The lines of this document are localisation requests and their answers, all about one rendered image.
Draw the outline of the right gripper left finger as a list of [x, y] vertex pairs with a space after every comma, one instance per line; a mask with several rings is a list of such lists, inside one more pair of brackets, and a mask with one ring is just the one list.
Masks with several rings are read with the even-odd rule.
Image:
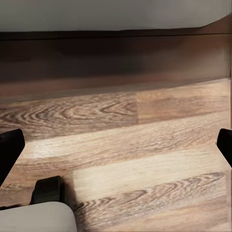
[[25, 147], [21, 129], [0, 134], [0, 187]]

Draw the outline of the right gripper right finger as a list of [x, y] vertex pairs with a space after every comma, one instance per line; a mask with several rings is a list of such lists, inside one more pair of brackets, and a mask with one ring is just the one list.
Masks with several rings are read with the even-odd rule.
[[220, 130], [217, 138], [217, 146], [232, 167], [232, 130]]

